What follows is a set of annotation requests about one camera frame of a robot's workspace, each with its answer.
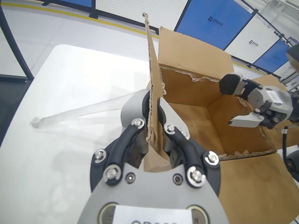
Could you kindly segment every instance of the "white label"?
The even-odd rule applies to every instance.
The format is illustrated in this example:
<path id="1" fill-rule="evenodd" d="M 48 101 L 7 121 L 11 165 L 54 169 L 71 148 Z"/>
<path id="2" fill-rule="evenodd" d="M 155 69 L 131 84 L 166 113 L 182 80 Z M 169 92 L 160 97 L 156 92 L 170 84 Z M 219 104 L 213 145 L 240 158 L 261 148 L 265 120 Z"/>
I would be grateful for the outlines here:
<path id="1" fill-rule="evenodd" d="M 266 91 L 270 96 L 271 100 L 276 103 L 283 103 L 275 91 Z"/>
<path id="2" fill-rule="evenodd" d="M 192 224 L 191 210 L 117 205 L 113 224 Z"/>

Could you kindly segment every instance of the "joyson logo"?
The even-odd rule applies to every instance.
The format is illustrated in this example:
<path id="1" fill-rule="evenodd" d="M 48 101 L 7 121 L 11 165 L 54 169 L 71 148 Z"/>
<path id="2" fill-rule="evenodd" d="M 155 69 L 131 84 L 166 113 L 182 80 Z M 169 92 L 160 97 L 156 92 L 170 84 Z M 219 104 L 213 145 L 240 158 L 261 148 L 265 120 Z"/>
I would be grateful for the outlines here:
<path id="1" fill-rule="evenodd" d="M 217 20 L 217 19 L 214 19 L 212 16 L 210 16 L 207 20 L 208 20 L 209 22 L 214 22 L 214 23 L 216 23 L 216 24 L 218 24 L 218 25 L 223 26 L 223 23 L 222 23 L 222 22 L 220 22 L 220 21 Z"/>
<path id="2" fill-rule="evenodd" d="M 259 46 L 256 42 L 253 42 L 252 40 L 250 40 L 248 44 L 253 46 L 253 47 Z"/>

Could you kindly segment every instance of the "cardboard box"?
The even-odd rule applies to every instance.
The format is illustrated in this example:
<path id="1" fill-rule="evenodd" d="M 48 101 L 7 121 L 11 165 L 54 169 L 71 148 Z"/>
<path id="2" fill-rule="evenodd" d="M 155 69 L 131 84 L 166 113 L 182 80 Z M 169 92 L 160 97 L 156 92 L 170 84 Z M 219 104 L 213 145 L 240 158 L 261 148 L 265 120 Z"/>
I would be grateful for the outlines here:
<path id="1" fill-rule="evenodd" d="M 161 149 L 162 128 L 157 118 L 157 100 L 163 96 L 188 125 L 191 138 L 220 156 L 219 198 L 230 223 L 289 224 L 299 215 L 299 190 L 275 153 L 281 148 L 281 133 L 228 126 L 235 115 L 251 112 L 247 102 L 219 92 L 218 81 L 234 71 L 231 57 L 200 40 L 161 28 L 159 67 L 148 22 L 146 27 L 151 72 L 147 141 L 155 151 L 145 156 L 144 170 L 171 169 Z M 256 81 L 284 88 L 273 76 Z M 298 142 L 298 132 L 298 128 L 289 129 L 288 146 Z"/>

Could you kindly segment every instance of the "white plastic tube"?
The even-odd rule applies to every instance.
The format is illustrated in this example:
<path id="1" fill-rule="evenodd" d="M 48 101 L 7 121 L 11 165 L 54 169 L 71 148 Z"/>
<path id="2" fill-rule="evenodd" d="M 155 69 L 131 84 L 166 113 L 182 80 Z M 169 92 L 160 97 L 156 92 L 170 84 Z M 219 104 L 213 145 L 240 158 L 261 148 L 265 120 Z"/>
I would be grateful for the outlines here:
<path id="1" fill-rule="evenodd" d="M 41 128 L 45 126 L 50 126 L 68 119 L 73 119 L 79 116 L 84 116 L 92 113 L 99 113 L 104 111 L 112 111 L 112 110 L 120 110 L 123 108 L 124 104 L 134 95 L 135 93 L 131 93 L 125 96 L 116 97 L 107 101 L 102 101 L 99 103 L 95 103 L 89 106 L 72 109 L 69 111 L 65 111 L 56 115 L 52 115 L 49 117 L 45 117 L 39 119 L 35 117 L 30 125 L 33 128 Z"/>

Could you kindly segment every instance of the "black cable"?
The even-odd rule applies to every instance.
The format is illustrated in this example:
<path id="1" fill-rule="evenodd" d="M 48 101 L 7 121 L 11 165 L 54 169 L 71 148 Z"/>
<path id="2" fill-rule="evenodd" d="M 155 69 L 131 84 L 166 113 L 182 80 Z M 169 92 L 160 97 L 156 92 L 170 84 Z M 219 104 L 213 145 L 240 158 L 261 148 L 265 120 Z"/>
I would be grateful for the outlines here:
<path id="1" fill-rule="evenodd" d="M 287 134 L 287 131 L 288 131 L 288 126 L 285 126 L 284 130 L 285 130 L 285 132 L 283 132 L 283 134 L 282 134 L 282 156 L 283 156 L 283 162 L 284 162 L 284 164 L 285 164 L 285 166 L 286 166 L 286 168 L 287 168 L 287 170 L 289 172 L 299 174 L 298 170 L 296 170 L 294 168 L 291 168 L 289 166 L 288 161 L 286 159 L 286 134 Z"/>

